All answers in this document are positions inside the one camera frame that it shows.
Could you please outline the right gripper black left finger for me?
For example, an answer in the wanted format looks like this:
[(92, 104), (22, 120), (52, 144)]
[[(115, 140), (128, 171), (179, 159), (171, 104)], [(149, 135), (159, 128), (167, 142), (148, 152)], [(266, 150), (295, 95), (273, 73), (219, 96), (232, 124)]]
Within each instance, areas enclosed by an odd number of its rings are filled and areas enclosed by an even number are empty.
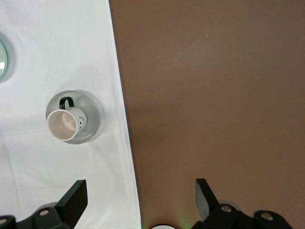
[(36, 210), (19, 222), (13, 215), (0, 216), (0, 229), (74, 229), (87, 205), (86, 181), (77, 180), (53, 207)]

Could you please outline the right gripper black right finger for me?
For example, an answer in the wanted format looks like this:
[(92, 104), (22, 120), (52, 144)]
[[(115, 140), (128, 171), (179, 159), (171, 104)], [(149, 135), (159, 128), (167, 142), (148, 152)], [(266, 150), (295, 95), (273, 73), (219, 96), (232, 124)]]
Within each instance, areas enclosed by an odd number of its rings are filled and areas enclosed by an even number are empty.
[(293, 229), (279, 214), (259, 210), (252, 217), (234, 206), (221, 204), (206, 179), (196, 179), (196, 205), (201, 220), (191, 229)]

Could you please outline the white mug with black handle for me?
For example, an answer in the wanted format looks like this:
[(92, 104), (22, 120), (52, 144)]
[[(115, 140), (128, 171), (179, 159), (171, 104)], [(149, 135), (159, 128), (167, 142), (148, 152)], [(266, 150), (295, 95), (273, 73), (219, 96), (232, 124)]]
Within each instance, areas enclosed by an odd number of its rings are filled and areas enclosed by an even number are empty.
[(87, 125), (87, 115), (74, 105), (71, 97), (65, 96), (59, 101), (59, 109), (47, 116), (50, 133), (61, 141), (70, 141)]

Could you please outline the gray plate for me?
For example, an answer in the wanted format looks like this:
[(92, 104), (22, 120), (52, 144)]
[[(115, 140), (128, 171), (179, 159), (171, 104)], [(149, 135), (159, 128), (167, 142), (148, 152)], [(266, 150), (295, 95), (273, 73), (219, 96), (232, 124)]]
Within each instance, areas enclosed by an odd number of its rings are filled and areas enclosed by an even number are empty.
[(72, 140), (66, 141), (66, 143), (77, 145), (93, 140), (99, 130), (101, 112), (98, 99), (87, 91), (67, 90), (54, 95), (46, 107), (45, 118), (54, 110), (59, 109), (60, 99), (66, 96), (71, 97), (76, 107), (79, 107), (85, 112), (88, 121), (84, 130), (77, 134)]

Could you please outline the green plate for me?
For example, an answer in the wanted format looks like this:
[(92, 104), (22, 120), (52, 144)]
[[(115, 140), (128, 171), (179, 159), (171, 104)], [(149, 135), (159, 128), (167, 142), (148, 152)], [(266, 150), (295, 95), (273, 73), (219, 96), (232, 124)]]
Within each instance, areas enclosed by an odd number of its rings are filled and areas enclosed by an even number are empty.
[(0, 31), (0, 83), (8, 81), (15, 70), (16, 56), (13, 43)]

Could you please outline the white cloth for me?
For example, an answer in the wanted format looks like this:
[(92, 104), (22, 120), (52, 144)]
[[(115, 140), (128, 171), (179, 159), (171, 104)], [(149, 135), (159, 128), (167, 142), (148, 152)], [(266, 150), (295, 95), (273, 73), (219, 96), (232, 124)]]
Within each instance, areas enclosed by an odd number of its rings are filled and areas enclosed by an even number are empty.
[[(0, 215), (22, 220), (79, 179), (88, 206), (75, 229), (141, 229), (141, 216), (108, 0), (0, 0), (10, 65), (0, 83)], [(46, 124), (50, 99), (91, 97), (98, 133), (71, 145)]]

